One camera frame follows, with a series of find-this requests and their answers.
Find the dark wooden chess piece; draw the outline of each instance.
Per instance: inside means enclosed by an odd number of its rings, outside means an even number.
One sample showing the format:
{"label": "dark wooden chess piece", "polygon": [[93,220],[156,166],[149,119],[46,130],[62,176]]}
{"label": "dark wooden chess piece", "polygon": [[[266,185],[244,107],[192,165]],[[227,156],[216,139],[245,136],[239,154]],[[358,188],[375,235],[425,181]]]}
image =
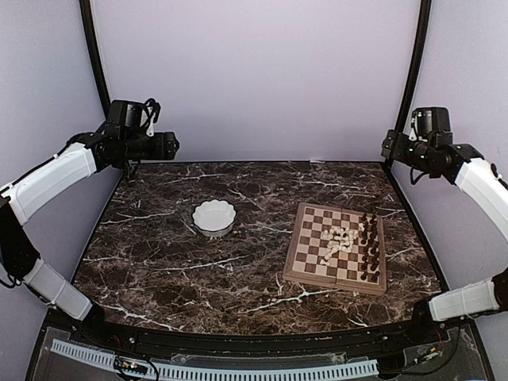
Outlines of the dark wooden chess piece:
{"label": "dark wooden chess piece", "polygon": [[381,275],[381,273],[379,271],[376,271],[373,275],[372,275],[372,282],[377,282],[378,281],[378,278],[379,276]]}

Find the black pole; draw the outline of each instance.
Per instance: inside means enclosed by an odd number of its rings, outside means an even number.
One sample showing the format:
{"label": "black pole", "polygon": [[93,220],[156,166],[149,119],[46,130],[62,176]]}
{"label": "black pole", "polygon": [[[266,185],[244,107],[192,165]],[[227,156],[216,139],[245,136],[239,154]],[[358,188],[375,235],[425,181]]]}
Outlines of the black pole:
{"label": "black pole", "polygon": [[81,8],[81,18],[83,20],[83,29],[87,39],[88,56],[90,57],[90,64],[95,77],[95,86],[97,86],[98,96],[101,99],[102,110],[104,116],[107,117],[110,111],[110,93],[106,85],[106,78],[102,70],[101,56],[98,51],[97,37],[95,36],[94,17],[90,0],[79,0]]}
{"label": "black pole", "polygon": [[[398,133],[402,133],[404,131],[407,118],[410,114],[411,102],[413,101],[414,89],[416,88],[418,73],[420,72],[421,58],[423,57],[423,49],[425,47],[425,39],[427,37],[427,29],[429,27],[431,5],[432,0],[421,0],[416,37],[414,38],[413,55],[411,56],[410,69],[407,73],[404,95],[402,96],[397,121],[395,122],[394,129]],[[387,159],[385,164],[389,169],[391,169],[393,162],[393,159]]]}

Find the chessboard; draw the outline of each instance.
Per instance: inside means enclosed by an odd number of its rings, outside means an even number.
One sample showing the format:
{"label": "chessboard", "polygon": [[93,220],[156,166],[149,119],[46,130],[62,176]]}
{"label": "chessboard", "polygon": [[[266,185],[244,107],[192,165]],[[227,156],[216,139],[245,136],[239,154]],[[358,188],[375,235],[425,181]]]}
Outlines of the chessboard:
{"label": "chessboard", "polygon": [[381,217],[300,203],[283,279],[381,295],[386,275]]}

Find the white cable tray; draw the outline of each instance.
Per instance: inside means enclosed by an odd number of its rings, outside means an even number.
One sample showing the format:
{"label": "white cable tray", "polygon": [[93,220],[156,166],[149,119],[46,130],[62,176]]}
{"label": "white cable tray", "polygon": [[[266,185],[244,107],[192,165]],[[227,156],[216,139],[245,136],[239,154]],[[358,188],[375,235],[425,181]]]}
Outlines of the white cable tray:
{"label": "white cable tray", "polygon": [[[105,371],[116,372],[113,364],[115,355],[111,351],[85,348],[77,344],[54,339],[51,352],[58,353],[69,359],[79,361]],[[142,360],[136,360],[148,367],[148,373],[141,375],[132,371],[125,374],[139,375],[144,379],[156,379],[153,368]],[[159,370],[160,381],[337,381],[358,379],[369,375],[378,375],[377,360],[367,360],[351,364],[332,365],[328,367],[298,368],[283,370],[228,370],[190,368],[153,361]]]}

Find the purple wall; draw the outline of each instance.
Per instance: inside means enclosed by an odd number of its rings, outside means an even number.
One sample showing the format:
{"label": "purple wall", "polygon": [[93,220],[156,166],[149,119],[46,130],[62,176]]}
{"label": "purple wall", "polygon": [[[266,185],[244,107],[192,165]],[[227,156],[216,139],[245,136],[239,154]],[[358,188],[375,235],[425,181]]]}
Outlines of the purple wall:
{"label": "purple wall", "polygon": [[94,2],[112,98],[155,97],[179,160],[380,160],[419,1]]}
{"label": "purple wall", "polygon": [[[0,11],[0,185],[103,120],[77,1],[3,2]],[[117,174],[104,171],[47,204],[26,228],[71,278]],[[0,270],[0,277],[6,278]],[[0,287],[0,379],[25,379],[46,309],[25,287]]]}
{"label": "purple wall", "polygon": [[[470,143],[508,175],[508,5],[434,2],[414,107],[445,106],[456,143]],[[409,184],[394,173],[436,252],[451,288],[508,266],[507,246],[483,211],[446,180]],[[508,375],[508,314],[479,319],[497,379]]]}

